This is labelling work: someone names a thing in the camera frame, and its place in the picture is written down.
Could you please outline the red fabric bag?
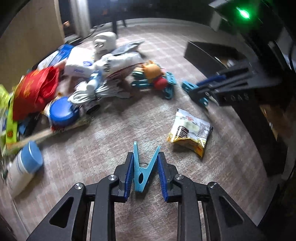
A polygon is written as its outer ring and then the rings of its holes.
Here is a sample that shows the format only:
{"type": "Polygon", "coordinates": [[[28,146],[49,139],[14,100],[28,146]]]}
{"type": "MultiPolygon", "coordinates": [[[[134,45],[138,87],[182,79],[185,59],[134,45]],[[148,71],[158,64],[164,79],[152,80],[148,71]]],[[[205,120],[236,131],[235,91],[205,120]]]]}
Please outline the red fabric bag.
{"type": "Polygon", "coordinates": [[[21,121],[29,114],[41,112],[55,97],[60,69],[50,66],[34,70],[18,84],[13,100],[13,120],[21,121]]]}

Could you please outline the grey plastic mailer bag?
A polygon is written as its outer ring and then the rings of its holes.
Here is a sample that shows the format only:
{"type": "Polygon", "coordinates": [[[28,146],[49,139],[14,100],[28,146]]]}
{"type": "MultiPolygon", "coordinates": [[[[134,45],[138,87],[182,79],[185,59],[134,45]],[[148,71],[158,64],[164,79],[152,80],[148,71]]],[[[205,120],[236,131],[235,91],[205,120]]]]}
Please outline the grey plastic mailer bag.
{"type": "Polygon", "coordinates": [[[138,50],[139,46],[144,43],[144,40],[134,41],[127,44],[124,44],[111,52],[112,55],[118,56],[125,54],[127,52],[135,52],[138,50]]]}

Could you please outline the blue round lid container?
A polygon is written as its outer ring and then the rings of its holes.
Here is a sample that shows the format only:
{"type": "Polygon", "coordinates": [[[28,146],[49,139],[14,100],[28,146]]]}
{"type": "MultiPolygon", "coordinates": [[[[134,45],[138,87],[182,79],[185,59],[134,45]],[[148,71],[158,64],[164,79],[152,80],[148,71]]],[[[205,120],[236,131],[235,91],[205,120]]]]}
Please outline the blue round lid container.
{"type": "Polygon", "coordinates": [[[64,96],[51,104],[49,116],[54,126],[66,127],[79,119],[79,108],[64,96]]]}

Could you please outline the wooden cabinet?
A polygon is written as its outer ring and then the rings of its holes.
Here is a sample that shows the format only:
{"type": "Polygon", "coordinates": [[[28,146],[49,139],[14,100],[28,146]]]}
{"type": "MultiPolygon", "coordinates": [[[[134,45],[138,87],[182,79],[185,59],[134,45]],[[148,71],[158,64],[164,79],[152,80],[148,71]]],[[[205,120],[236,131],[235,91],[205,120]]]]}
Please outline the wooden cabinet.
{"type": "Polygon", "coordinates": [[[1,36],[1,84],[18,84],[28,69],[64,44],[58,1],[29,1],[1,36]]]}

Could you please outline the green yellow packet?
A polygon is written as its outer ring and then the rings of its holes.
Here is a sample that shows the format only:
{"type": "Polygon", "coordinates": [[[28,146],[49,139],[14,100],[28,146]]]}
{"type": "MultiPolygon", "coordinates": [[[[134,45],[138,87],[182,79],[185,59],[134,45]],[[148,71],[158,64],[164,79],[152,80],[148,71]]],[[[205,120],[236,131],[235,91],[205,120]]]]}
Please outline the green yellow packet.
{"type": "Polygon", "coordinates": [[[1,118],[6,118],[6,127],[3,131],[3,123],[1,123],[1,136],[5,134],[3,144],[6,150],[9,150],[12,145],[18,141],[18,122],[13,120],[13,104],[15,93],[8,93],[5,87],[1,84],[1,118]]]}

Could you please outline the yellow snack packet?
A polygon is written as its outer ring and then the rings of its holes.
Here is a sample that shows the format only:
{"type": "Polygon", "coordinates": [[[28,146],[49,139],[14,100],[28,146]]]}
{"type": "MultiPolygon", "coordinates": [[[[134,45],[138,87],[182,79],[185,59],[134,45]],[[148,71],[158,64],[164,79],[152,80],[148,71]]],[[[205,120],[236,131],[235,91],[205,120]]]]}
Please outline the yellow snack packet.
{"type": "Polygon", "coordinates": [[[178,109],[166,140],[192,150],[202,159],[212,130],[213,126],[209,122],[178,109]]]}

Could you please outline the white crumpled plastic bag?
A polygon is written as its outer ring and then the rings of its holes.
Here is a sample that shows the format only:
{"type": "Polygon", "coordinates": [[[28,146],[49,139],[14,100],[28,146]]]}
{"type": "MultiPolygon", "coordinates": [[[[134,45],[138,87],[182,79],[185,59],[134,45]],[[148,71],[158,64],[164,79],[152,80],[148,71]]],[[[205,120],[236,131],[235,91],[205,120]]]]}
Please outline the white crumpled plastic bag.
{"type": "Polygon", "coordinates": [[[93,69],[101,71],[104,78],[126,77],[134,68],[144,63],[140,53],[127,52],[121,55],[105,54],[94,62],[93,69]]]}

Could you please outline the black storage box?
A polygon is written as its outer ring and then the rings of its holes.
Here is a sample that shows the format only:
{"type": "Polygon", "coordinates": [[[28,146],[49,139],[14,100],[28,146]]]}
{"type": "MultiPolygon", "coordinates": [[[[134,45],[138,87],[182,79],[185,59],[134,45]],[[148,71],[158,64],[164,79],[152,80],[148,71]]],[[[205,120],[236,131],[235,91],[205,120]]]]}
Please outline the black storage box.
{"type": "Polygon", "coordinates": [[[233,107],[259,151],[267,176],[282,174],[287,146],[281,136],[274,135],[261,109],[261,105],[284,102],[280,81],[270,78],[257,59],[248,60],[226,45],[189,41],[184,58],[206,76],[185,88],[191,100],[199,106],[212,100],[218,106],[233,107]]]}

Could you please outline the white bottle blue cap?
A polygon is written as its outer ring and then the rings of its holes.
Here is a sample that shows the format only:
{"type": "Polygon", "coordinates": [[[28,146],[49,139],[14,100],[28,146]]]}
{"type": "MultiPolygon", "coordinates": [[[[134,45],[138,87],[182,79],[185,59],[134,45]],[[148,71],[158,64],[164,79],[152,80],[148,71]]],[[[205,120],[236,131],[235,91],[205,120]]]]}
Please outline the white bottle blue cap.
{"type": "Polygon", "coordinates": [[[29,141],[8,168],[6,183],[12,199],[25,189],[41,166],[42,153],[34,141],[29,141]]]}

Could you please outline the orange head toy figure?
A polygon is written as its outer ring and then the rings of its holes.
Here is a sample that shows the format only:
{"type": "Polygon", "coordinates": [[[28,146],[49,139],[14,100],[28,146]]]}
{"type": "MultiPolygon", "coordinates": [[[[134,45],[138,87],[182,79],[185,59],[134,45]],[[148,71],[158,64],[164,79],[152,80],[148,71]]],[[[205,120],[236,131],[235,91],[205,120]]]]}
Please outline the orange head toy figure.
{"type": "Polygon", "coordinates": [[[154,89],[164,90],[168,86],[168,81],[164,78],[164,73],[160,66],[149,60],[142,64],[142,70],[148,83],[151,83],[154,89]]]}

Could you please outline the light blue clothespin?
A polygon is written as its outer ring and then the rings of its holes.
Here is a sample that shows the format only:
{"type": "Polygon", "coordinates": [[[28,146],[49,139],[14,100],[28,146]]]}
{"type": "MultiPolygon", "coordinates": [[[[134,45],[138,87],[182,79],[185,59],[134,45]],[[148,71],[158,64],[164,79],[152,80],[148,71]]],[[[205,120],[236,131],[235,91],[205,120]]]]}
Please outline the light blue clothespin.
{"type": "Polygon", "coordinates": [[[145,186],[149,180],[149,176],[152,173],[154,165],[158,159],[158,154],[160,152],[161,146],[158,146],[154,155],[151,158],[151,161],[146,167],[140,166],[139,155],[138,155],[138,146],[137,141],[133,143],[133,158],[134,158],[134,188],[136,192],[142,193],[145,189],[145,186]]]}

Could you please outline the white power adapter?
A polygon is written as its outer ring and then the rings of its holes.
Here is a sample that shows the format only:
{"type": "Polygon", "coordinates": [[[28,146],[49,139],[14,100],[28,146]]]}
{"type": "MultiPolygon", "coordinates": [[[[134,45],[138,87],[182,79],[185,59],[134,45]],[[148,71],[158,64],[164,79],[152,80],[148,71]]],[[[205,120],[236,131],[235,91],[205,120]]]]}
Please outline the white power adapter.
{"type": "Polygon", "coordinates": [[[99,60],[103,55],[116,49],[117,35],[114,32],[102,32],[93,37],[95,59],[99,60]]]}

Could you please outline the white tissue packet blue logo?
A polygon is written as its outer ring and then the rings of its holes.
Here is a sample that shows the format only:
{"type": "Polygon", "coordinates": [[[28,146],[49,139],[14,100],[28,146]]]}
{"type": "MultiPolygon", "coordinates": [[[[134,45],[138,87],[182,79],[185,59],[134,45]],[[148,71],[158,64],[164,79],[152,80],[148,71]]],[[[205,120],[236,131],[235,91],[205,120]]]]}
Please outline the white tissue packet blue logo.
{"type": "Polygon", "coordinates": [[[94,71],[94,51],[74,47],[67,58],[64,75],[89,78],[94,71]]]}

